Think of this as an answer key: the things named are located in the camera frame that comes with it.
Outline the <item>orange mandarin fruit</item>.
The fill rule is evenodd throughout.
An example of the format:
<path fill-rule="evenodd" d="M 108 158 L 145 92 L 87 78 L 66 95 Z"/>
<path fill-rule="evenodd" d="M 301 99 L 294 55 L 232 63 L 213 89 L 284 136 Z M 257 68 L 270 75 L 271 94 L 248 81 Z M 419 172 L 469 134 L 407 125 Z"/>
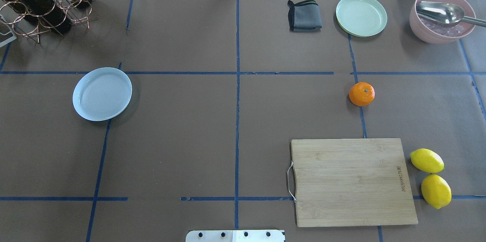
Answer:
<path fill-rule="evenodd" d="M 375 100 L 375 89 L 371 84 L 358 82 L 349 90 L 348 97 L 356 106 L 367 106 Z"/>

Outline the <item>light blue plate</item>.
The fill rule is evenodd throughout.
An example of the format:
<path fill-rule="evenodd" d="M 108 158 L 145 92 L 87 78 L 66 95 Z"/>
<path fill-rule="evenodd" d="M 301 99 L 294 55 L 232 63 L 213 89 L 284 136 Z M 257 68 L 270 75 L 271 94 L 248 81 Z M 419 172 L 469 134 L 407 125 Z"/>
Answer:
<path fill-rule="evenodd" d="M 132 83 L 117 68 L 102 67 L 85 74 L 74 88 L 74 110 L 90 121 L 104 121 L 121 114 L 132 97 Z"/>

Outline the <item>white metal mounting plate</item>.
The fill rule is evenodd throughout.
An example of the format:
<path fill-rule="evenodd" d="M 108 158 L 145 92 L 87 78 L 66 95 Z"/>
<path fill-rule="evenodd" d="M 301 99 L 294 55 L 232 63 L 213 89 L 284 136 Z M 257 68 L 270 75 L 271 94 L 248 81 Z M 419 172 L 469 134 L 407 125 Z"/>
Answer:
<path fill-rule="evenodd" d="M 193 230 L 186 242 L 285 242 L 285 232 L 278 229 Z"/>

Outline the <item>light green plate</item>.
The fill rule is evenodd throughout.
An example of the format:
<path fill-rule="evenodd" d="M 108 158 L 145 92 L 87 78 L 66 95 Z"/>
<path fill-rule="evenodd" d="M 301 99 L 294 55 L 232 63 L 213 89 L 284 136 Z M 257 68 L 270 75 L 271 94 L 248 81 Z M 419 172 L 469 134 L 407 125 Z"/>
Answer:
<path fill-rule="evenodd" d="M 362 38 L 381 33 L 388 22 L 385 8 L 377 0 L 340 0 L 336 18 L 345 32 Z"/>

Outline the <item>folded grey cloth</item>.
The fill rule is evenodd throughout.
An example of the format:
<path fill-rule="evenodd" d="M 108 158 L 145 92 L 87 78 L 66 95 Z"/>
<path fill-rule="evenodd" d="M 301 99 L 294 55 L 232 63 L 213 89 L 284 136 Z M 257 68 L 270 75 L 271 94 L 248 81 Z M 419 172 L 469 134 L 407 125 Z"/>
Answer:
<path fill-rule="evenodd" d="M 319 5 L 314 0 L 294 3 L 288 0 L 288 22 L 292 32 L 314 32 L 322 28 Z"/>

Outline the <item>bamboo cutting board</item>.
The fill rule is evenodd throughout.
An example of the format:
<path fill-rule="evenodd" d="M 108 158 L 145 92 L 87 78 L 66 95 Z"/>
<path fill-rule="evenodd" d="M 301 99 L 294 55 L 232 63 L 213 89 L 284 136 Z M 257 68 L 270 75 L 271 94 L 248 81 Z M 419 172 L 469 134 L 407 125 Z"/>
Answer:
<path fill-rule="evenodd" d="M 399 138 L 293 139 L 299 228 L 416 225 Z"/>

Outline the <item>upper yellow lemon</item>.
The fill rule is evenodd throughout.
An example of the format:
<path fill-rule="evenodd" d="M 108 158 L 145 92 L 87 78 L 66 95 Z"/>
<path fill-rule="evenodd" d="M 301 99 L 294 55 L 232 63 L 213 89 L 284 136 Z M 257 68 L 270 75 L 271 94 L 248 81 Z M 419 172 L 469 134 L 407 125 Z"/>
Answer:
<path fill-rule="evenodd" d="M 411 163 L 419 170 L 430 174 L 441 172 L 445 168 L 442 157 L 432 150 L 421 148 L 410 153 Z"/>

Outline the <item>yellow lemon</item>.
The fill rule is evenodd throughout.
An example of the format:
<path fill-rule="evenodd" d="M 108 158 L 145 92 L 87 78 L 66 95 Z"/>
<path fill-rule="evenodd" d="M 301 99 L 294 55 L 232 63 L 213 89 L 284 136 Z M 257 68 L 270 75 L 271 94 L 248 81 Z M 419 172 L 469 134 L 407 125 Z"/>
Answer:
<path fill-rule="evenodd" d="M 441 172 L 445 168 L 442 157 L 432 150 L 421 148 L 410 153 L 411 163 L 419 170 L 430 174 Z"/>
<path fill-rule="evenodd" d="M 452 200 L 451 188 L 441 176 L 430 174 L 421 183 L 424 200 L 435 209 L 441 209 Z"/>

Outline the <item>pink bowl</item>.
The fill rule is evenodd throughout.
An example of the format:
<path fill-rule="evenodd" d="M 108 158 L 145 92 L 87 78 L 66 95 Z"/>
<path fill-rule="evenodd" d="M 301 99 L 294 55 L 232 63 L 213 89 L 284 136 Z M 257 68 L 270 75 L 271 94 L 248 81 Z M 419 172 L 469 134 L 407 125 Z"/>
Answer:
<path fill-rule="evenodd" d="M 474 9 L 466 0 L 415 0 L 409 15 L 409 24 L 415 36 L 422 41 L 431 44 L 448 44 L 467 36 L 475 28 L 475 25 L 465 22 L 448 26 L 420 17 L 415 7 L 422 1 L 453 3 L 462 7 L 466 16 L 476 17 Z"/>

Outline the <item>lower yellow lemon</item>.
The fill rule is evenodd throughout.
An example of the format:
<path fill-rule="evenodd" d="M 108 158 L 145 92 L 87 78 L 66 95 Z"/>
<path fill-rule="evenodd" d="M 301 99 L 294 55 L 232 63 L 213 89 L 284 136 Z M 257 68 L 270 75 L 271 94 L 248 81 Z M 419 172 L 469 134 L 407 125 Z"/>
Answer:
<path fill-rule="evenodd" d="M 430 174 L 421 183 L 424 200 L 435 209 L 441 209 L 452 200 L 451 188 L 441 176 Z"/>

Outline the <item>large metal spoon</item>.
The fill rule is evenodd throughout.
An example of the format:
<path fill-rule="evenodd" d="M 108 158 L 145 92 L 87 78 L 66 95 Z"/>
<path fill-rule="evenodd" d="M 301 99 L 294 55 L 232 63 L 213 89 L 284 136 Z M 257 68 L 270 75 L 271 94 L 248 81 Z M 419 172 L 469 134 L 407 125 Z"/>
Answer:
<path fill-rule="evenodd" d="M 464 9 L 453 3 L 421 1 L 415 6 L 417 14 L 431 21 L 447 25 L 465 22 L 486 27 L 486 21 L 465 15 Z"/>

